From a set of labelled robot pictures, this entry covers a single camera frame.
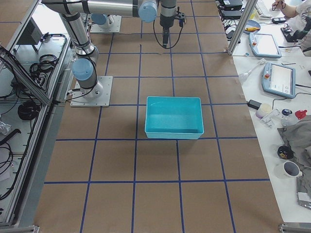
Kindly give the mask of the square robot base plate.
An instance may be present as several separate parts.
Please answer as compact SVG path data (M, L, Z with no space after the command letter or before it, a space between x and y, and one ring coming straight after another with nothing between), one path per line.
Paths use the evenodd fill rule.
M79 88L79 91L73 93L73 100L70 101L71 107L108 107L110 103L110 95L113 77L112 76L98 76L97 84L89 92L89 90L82 89L80 91L80 85L76 81L75 88Z

